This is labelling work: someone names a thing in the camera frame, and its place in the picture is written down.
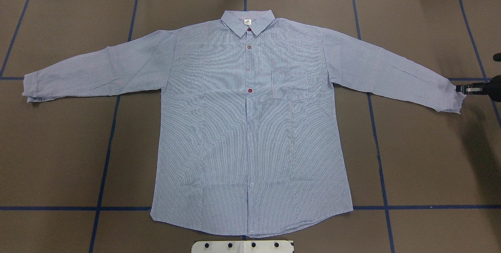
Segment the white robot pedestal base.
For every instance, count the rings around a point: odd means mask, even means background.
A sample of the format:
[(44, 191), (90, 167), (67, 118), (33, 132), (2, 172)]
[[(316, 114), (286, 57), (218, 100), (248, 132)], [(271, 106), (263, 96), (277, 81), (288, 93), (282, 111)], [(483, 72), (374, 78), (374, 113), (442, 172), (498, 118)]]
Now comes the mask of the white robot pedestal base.
[(235, 240), (200, 241), (192, 253), (294, 253), (294, 242), (289, 240)]

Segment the light blue striped shirt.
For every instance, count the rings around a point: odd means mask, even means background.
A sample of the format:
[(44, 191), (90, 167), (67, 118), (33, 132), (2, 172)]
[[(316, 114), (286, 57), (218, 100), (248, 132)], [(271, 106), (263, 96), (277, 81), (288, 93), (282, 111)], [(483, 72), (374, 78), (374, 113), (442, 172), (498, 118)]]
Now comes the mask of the light blue striped shirt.
[(272, 237), (353, 211), (334, 85), (460, 113), (445, 77), (341, 32), (225, 11), (57, 62), (29, 102), (161, 91), (154, 221)]

